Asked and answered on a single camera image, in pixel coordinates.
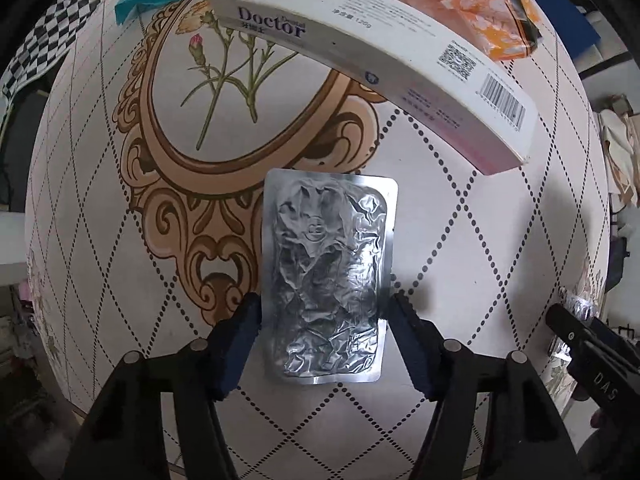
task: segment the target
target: checkered cloth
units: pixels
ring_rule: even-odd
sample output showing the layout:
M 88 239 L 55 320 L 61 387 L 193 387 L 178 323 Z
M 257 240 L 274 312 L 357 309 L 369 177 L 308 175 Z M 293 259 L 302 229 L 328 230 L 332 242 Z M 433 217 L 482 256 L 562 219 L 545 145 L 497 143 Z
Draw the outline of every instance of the checkered cloth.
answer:
M 69 49 L 98 1 L 57 0 L 36 22 L 9 63 L 2 86 L 8 99 L 28 82 L 44 74 Z

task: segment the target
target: orange snack bag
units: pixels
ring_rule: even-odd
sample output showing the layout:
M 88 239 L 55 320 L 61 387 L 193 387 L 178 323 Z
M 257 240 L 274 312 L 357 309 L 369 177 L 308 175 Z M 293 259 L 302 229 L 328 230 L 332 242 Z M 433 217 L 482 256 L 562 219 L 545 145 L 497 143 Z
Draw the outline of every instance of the orange snack bag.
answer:
M 446 25 L 493 60 L 530 55 L 542 38 L 530 0 L 403 0 Z

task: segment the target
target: qr code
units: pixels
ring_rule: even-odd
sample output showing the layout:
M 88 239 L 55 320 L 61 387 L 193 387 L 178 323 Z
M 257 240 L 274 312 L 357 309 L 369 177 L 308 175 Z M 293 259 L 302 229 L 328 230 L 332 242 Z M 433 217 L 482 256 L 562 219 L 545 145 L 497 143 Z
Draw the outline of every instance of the qr code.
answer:
M 447 48 L 438 60 L 447 65 L 450 69 L 455 70 L 458 75 L 465 80 L 468 79 L 471 71 L 476 66 L 475 60 L 471 59 L 463 52 L 460 52 L 452 43 L 447 45 Z

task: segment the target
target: table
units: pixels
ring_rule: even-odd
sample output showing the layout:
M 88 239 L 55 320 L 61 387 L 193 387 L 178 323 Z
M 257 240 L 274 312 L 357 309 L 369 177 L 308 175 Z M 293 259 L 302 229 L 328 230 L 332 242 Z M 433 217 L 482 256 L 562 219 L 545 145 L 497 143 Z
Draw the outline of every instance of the table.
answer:
M 26 212 L 38 326 L 78 413 L 124 352 L 174 352 L 258 290 L 262 182 L 274 167 L 394 178 L 394 290 L 475 352 L 524 350 L 564 406 L 572 380 L 547 356 L 543 316 L 560 286 L 601 297 L 609 212 L 589 104 L 544 16 L 542 46 L 503 63 L 540 112 L 530 161 L 485 177 L 359 83 L 220 30 L 206 0 L 121 27 L 116 1 L 100 4 L 60 69 Z M 392 336 L 382 377 L 364 384 L 274 383 L 262 344 L 218 408 L 242 478 L 406 478 L 434 406 Z M 469 468 L 487 404 L 479 396 Z M 179 474 L 170 396 L 163 410 Z

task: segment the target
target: toothpaste box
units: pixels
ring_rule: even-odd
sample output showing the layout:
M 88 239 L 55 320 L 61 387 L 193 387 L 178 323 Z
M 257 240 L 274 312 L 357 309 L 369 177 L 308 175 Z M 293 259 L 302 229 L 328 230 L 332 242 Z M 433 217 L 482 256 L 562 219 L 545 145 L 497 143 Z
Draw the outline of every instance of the toothpaste box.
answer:
M 532 99 L 463 38 L 397 0 L 210 0 L 221 26 L 271 40 L 359 81 L 483 174 L 527 160 Z

